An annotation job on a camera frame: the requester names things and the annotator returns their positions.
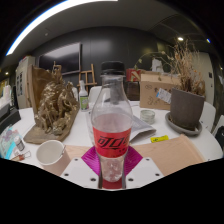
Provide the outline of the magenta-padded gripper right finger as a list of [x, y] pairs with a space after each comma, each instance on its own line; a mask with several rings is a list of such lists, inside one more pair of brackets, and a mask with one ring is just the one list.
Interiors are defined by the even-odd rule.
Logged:
[[123, 167], [123, 188], [143, 187], [163, 177], [150, 157], [141, 156], [133, 147], [128, 148]]

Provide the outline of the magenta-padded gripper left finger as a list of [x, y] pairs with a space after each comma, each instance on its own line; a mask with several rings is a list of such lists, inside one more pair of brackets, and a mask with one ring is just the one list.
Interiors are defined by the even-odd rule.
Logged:
[[98, 189], [100, 161], [94, 148], [66, 146], [71, 159], [61, 177], [84, 188]]

